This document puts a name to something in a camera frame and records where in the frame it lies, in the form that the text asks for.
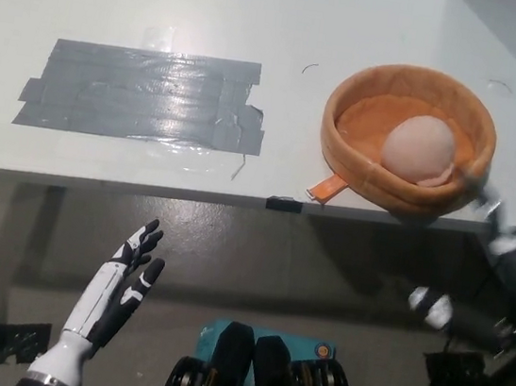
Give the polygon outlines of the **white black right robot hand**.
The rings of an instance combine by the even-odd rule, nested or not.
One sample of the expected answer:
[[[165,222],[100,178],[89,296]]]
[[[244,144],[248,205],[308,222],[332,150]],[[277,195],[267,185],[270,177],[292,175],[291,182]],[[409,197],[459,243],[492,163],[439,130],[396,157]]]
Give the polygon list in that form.
[[[456,302],[446,293],[425,286],[412,290],[408,305],[433,329],[471,342],[494,357],[513,352],[514,357],[508,363],[516,366],[516,229],[508,224],[503,199],[485,179],[469,170],[458,169],[456,173],[483,214],[486,248],[494,258],[494,268],[508,294],[508,318],[491,324],[485,315]]]

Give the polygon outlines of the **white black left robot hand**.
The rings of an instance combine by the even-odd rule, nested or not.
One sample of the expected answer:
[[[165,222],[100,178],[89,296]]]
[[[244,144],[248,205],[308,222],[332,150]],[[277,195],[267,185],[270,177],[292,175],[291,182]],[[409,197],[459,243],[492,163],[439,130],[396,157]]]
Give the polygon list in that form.
[[[81,386],[84,363],[124,326],[162,273],[165,261],[150,254],[162,237],[155,219],[122,243],[79,297],[57,343],[16,386]]]

